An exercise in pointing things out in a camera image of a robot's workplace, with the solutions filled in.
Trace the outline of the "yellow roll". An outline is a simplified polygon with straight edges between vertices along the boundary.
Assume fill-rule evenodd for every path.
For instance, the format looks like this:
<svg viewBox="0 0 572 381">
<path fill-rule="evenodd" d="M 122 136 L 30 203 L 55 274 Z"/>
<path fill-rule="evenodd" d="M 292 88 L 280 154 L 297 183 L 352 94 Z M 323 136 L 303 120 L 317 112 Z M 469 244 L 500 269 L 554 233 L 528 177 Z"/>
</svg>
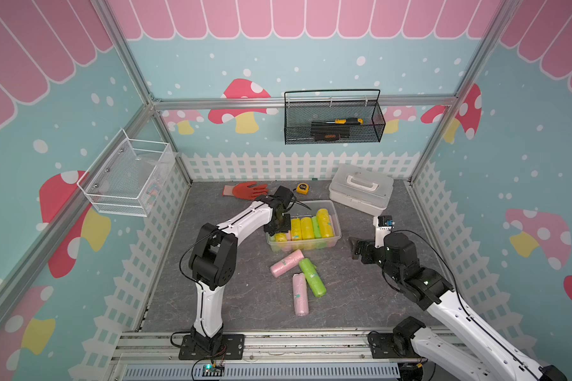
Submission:
<svg viewBox="0 0 572 381">
<path fill-rule="evenodd" d="M 300 222 L 299 218 L 293 218 L 291 220 L 290 235 L 291 235 L 291 241 L 292 242 L 301 241 L 303 239 L 302 238 L 301 222 Z"/>
<path fill-rule="evenodd" d="M 285 243 L 289 241 L 289 235 L 287 233 L 277 233 L 274 236 L 274 241 L 277 243 Z"/>
<path fill-rule="evenodd" d="M 313 246 L 314 232 L 312 227 L 312 221 L 310 217 L 303 217 L 300 219 L 302 228 L 302 240 L 306 248 L 311 248 Z"/>
<path fill-rule="evenodd" d="M 335 236 L 328 209 L 319 209 L 316 214 L 316 220 L 321 238 L 331 238 Z"/>
</svg>

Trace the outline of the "green roll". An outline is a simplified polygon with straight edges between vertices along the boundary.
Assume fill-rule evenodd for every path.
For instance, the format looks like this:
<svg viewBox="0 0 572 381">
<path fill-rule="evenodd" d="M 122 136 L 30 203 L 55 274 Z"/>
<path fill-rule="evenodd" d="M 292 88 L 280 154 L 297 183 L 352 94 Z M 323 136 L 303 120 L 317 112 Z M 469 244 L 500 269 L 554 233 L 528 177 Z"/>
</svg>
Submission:
<svg viewBox="0 0 572 381">
<path fill-rule="evenodd" d="M 313 227 L 313 232 L 314 232 L 314 237 L 315 239 L 321 239 L 322 238 L 322 234 L 319 228 L 319 222 L 316 216 L 311 218 L 312 221 L 312 227 Z"/>
<path fill-rule="evenodd" d="M 327 293 L 327 289 L 317 272 L 316 266 L 308 258 L 303 258 L 299 262 L 299 266 L 314 296 L 316 298 L 323 297 Z"/>
</svg>

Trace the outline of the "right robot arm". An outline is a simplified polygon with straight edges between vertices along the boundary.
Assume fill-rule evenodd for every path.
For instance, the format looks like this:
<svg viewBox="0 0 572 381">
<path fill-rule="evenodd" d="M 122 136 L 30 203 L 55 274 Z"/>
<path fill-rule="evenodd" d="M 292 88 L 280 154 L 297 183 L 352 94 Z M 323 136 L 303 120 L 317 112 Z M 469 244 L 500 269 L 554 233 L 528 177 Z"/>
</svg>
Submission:
<svg viewBox="0 0 572 381">
<path fill-rule="evenodd" d="M 350 239 L 352 257 L 375 264 L 387 284 L 442 322 L 467 347 L 463 351 L 424 323 L 408 317 L 392 332 L 394 349 L 414 352 L 459 379 L 564 380 L 554 365 L 541 365 L 508 342 L 477 314 L 437 271 L 421 265 L 415 244 L 397 230 L 380 242 Z"/>
</svg>

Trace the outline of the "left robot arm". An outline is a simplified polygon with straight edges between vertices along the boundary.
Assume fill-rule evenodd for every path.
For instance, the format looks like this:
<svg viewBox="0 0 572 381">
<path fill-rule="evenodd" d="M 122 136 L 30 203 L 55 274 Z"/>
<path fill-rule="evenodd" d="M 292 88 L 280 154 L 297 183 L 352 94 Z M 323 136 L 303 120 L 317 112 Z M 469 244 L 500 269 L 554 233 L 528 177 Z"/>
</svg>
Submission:
<svg viewBox="0 0 572 381">
<path fill-rule="evenodd" d="M 295 203 L 293 193 L 280 187 L 225 222 L 202 226 L 188 250 L 191 274 L 187 278 L 197 291 L 195 322 L 189 333 L 195 348 L 211 357 L 222 353 L 222 300 L 224 288 L 235 274 L 238 246 L 259 229 L 271 236 L 288 232 L 289 212 Z"/>
</svg>

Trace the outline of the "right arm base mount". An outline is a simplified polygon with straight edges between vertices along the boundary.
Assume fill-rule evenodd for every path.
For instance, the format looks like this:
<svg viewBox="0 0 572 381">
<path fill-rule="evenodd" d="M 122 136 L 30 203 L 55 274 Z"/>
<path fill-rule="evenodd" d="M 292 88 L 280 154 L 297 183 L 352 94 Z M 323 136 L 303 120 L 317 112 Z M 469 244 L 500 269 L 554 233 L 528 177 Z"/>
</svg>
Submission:
<svg viewBox="0 0 572 381">
<path fill-rule="evenodd" d="M 421 355 L 413 348 L 412 340 L 427 326 L 415 317 L 407 317 L 391 333 L 372 330 L 367 334 L 370 352 L 375 360 L 413 359 Z"/>
</svg>

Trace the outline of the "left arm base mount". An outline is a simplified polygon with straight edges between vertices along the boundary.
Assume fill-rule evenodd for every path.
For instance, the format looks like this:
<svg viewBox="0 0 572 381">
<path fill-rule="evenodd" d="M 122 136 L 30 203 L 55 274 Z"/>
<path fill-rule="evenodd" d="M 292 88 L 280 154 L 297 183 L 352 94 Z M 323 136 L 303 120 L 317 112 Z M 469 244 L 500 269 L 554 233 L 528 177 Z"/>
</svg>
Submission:
<svg viewBox="0 0 572 381">
<path fill-rule="evenodd" d="M 185 335 L 178 344 L 179 360 L 224 359 L 241 360 L 246 336 L 242 334 L 218 333 L 208 339 L 201 333 Z"/>
</svg>

